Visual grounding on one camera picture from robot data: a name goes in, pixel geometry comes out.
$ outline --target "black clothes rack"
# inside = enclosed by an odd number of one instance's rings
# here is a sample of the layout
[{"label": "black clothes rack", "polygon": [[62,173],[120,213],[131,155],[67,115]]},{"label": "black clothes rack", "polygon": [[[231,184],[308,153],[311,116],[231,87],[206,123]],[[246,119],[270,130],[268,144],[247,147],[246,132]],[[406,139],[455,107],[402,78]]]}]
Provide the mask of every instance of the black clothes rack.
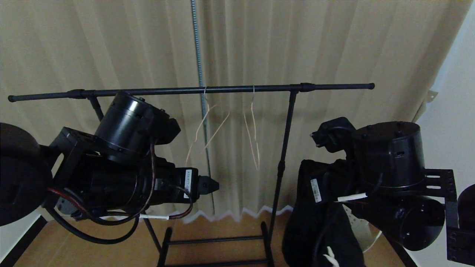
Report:
[{"label": "black clothes rack", "polygon": [[[373,89],[374,84],[336,84],[336,85],[315,85],[310,83],[301,83],[294,85],[266,85],[266,86],[214,86],[206,87],[207,94],[213,93],[252,93],[252,92],[290,92],[289,106],[287,110],[287,119],[285,122],[284,141],[282,144],[282,153],[280,161],[277,167],[277,183],[275,185],[274,202],[272,205],[272,216],[270,220],[269,228],[265,222],[261,223],[262,235],[257,236],[241,236],[230,238],[210,238],[210,239],[193,239],[193,240],[172,240],[171,235],[173,230],[168,227],[165,232],[165,238],[163,239],[163,247],[153,231],[152,225],[148,219],[144,219],[147,229],[152,236],[152,239],[160,254],[158,260],[158,267],[198,267],[198,266],[236,266],[236,265],[249,265],[249,264],[263,264],[267,266],[274,266],[274,259],[272,257],[271,239],[274,230],[274,224],[276,219],[277,204],[279,200],[280,187],[282,184],[282,177],[285,170],[285,155],[287,153],[287,145],[290,135],[290,125],[292,123],[292,116],[294,114],[295,99],[299,92],[311,92],[316,90],[348,90],[348,89]],[[179,95],[179,94],[203,94],[205,92],[204,87],[183,87],[183,88],[153,88],[153,89],[123,89],[123,90],[83,90],[76,89],[62,93],[48,93],[48,94],[35,94],[35,95],[10,95],[8,100],[10,102],[27,101],[27,100],[39,100],[39,99],[52,99],[52,98],[73,98],[73,99],[88,99],[91,102],[91,106],[99,120],[102,120],[104,113],[97,100],[101,96],[114,96],[119,91],[124,91],[132,95]],[[241,260],[241,261],[229,261],[229,262],[217,262],[206,264],[184,264],[184,265],[165,265],[167,259],[168,248],[171,245],[183,245],[183,244],[196,244],[196,243],[210,243],[210,242],[231,242],[241,240],[254,240],[261,239],[264,242],[264,249],[266,258],[255,260]]]}]

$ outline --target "beige curtain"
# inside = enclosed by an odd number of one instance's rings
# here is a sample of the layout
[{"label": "beige curtain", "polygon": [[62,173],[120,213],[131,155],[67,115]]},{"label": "beige curtain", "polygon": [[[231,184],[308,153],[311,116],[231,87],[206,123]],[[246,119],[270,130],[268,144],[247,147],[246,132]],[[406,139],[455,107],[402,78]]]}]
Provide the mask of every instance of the beige curtain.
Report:
[{"label": "beige curtain", "polygon": [[[329,162],[341,154],[316,149],[309,134],[321,122],[348,117],[356,127],[412,120],[457,34],[471,1],[197,1],[206,86],[376,83],[373,91],[300,93],[279,208],[295,200],[302,159]],[[197,86],[189,1],[2,1],[0,3],[1,121],[40,143],[61,127],[93,133],[87,100],[9,103],[11,94],[71,89]],[[251,135],[252,94],[208,95],[211,176],[221,188],[196,210],[209,216],[272,206],[288,93],[256,93],[260,148],[256,170]],[[100,99],[106,109],[112,98]],[[175,117],[182,133],[157,155],[183,166],[201,121],[198,95],[146,96]],[[189,166],[207,174],[203,132]],[[183,206],[154,207],[169,213]]]}]

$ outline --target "white label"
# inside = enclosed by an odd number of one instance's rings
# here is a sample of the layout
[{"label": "white label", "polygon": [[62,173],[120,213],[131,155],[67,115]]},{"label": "white label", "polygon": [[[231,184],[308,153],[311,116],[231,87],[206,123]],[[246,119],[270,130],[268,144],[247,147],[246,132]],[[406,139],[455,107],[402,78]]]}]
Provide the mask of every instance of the white label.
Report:
[{"label": "white label", "polygon": [[[191,174],[193,173],[193,170],[186,170],[185,172],[185,189],[191,193]],[[183,193],[184,198],[189,198],[185,193]]]},{"label": "white label", "polygon": [[310,184],[312,185],[313,191],[313,198],[315,198],[315,203],[319,203],[322,201],[322,196],[320,195],[320,189],[318,188],[317,179],[310,180]]}]

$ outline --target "black cloth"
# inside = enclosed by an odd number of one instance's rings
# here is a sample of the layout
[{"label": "black cloth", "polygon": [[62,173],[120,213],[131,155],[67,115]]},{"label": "black cloth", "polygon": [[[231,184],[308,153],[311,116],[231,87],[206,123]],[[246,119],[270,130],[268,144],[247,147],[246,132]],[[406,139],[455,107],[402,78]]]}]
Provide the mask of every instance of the black cloth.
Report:
[{"label": "black cloth", "polygon": [[[363,252],[351,229],[350,221],[343,206],[334,202],[315,203],[310,180],[323,179],[328,164],[302,161],[297,184],[297,200],[294,211],[286,225],[282,241],[282,253],[290,267],[331,267],[323,256],[331,247],[340,267],[363,267]],[[313,251],[322,228],[331,223],[319,246],[318,256],[313,262]]]}]

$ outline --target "wooden floor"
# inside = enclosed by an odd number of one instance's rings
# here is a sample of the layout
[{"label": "wooden floor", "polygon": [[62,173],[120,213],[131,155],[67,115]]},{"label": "wooden floor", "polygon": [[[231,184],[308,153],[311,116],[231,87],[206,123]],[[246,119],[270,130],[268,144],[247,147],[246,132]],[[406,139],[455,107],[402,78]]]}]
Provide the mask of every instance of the wooden floor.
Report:
[{"label": "wooden floor", "polygon": [[[287,212],[278,216],[276,220],[274,238],[272,240],[275,266],[287,266],[281,253],[281,242],[285,223],[289,216],[290,213]],[[209,222],[205,218],[199,217],[190,224],[183,224],[180,220],[163,221],[155,219],[151,220],[151,222],[160,242],[162,242],[168,226],[173,226],[172,240],[215,238],[259,235],[261,234],[260,222],[263,220],[269,223],[270,214],[263,212],[258,219],[244,214],[240,223],[236,223],[231,217],[215,222]],[[93,236],[116,238],[127,232],[131,224],[130,222],[121,226],[105,227],[90,221],[81,221],[75,223],[75,226]],[[53,221],[43,228],[15,266],[151,267],[156,266],[158,256],[159,254],[143,222],[139,224],[136,232],[126,241],[116,245],[98,245],[77,238]],[[265,258],[262,240],[248,240],[173,245],[170,246],[166,264],[207,263],[260,258]],[[376,244],[365,253],[365,262],[368,267],[404,267],[384,236],[381,236]]]}]

